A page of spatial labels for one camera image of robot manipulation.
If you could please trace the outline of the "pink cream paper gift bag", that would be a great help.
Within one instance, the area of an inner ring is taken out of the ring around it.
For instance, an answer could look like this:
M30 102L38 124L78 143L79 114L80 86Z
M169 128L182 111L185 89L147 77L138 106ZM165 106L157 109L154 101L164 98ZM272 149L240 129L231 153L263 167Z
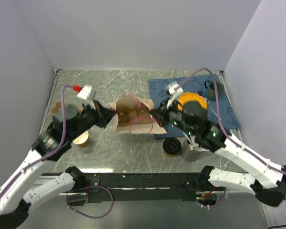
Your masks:
M129 91L110 104L116 115L109 122L117 134L165 134L166 130L151 117L149 111L154 108L150 99L135 96Z

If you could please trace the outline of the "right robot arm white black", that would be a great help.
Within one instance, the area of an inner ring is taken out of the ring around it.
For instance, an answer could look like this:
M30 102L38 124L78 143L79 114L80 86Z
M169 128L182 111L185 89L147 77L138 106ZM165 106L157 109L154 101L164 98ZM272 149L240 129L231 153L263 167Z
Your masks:
M244 172L225 171L205 166L199 177L199 186L204 190L212 187L238 189L254 195L260 202L279 206L286 198L286 165L282 166L266 159L243 144L230 131L207 119L207 110L199 102L190 101L182 105L167 100L149 114L160 126L171 124L193 137L195 143L212 153L232 161Z

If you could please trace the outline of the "brown paper coffee cup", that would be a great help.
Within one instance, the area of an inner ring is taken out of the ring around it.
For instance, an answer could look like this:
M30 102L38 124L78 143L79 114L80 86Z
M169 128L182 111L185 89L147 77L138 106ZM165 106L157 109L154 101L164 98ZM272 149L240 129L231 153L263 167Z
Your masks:
M176 153L176 154L169 154L169 153L167 153L167 152L165 152L165 151L164 151L164 154L165 154L165 156L166 156L166 157L169 157L169 158L176 157L176 156L178 156L178 155L179 155L179 153Z
M88 147L90 145L89 132L88 131L83 132L72 142L80 148Z

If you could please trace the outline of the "dark green mug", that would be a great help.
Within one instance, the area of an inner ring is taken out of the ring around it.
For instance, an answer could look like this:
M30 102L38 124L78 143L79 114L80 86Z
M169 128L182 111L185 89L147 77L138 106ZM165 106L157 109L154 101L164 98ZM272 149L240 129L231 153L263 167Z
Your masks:
M216 86L217 86L217 93L219 96L225 90L225 88L224 88L224 85L219 81L216 81ZM214 84L214 82L207 80L204 82L204 87L205 87L205 97L208 100L215 101L216 95L215 95L215 84Z

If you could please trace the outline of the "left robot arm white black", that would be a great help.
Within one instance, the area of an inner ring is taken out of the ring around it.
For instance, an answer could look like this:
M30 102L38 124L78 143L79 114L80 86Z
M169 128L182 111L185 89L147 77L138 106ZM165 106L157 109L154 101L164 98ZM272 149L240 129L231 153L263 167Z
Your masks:
M26 158L13 175L0 187L0 229L15 229L43 203L67 191L81 191L86 176L77 167L69 167L54 180L37 188L35 181L46 168L56 163L72 147L74 139L91 127L105 128L116 111L94 101L95 107L74 105L61 107L47 130L33 143Z

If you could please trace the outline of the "blue lettered cloth placemat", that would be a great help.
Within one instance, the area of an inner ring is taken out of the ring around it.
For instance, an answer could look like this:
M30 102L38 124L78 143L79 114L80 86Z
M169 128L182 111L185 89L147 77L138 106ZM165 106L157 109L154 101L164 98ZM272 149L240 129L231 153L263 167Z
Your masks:
M150 79L148 81L149 84L149 93L150 98L153 100L154 106L158 107L162 100L168 98L168 95L165 91L168 84L172 82L182 83L186 77L181 78L172 78L172 79ZM196 77L192 77L189 81L186 82L185 85L182 86L184 92L190 93L199 93L202 96L205 96L206 87L208 86L207 81L212 81L212 77L209 74L199 75ZM233 109L230 104L230 101L227 97L225 91L219 94L219 108L220 108L220 116L223 126L230 129L238 129L241 127ZM208 119L210 121L217 122L216 116L216 102L208 101ZM157 139L160 138L169 138L169 137L183 137L183 133L176 127L172 127L171 125L167 125L164 127L166 130L165 134L156 135Z

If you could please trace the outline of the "grey cylindrical straw holder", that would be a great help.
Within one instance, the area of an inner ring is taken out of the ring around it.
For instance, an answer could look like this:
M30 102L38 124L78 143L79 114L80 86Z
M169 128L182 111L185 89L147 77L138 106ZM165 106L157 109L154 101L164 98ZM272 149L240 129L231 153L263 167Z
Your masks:
M190 142L187 139L183 141L180 151L180 156L182 157L183 160L187 162L195 162L210 154L211 152L209 150L194 147L193 145L190 144Z

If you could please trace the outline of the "orange dotted plate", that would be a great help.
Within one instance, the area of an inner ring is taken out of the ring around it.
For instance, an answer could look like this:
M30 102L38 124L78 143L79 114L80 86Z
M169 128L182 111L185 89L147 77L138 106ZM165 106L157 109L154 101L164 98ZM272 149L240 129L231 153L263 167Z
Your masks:
M183 105L185 105L187 102L198 102L203 109L207 110L208 104L204 97L200 96L197 93L190 93L186 92L183 93L180 98L178 99L178 106L177 108L182 111Z

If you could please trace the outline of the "black mounting base rail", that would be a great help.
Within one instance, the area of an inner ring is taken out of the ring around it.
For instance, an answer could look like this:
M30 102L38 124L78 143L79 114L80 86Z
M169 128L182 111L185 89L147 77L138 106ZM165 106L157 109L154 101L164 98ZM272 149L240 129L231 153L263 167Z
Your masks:
M114 201L175 200L196 201L196 193L214 188L200 180L199 173L86 173L81 186L64 193L85 193L80 188L100 185Z

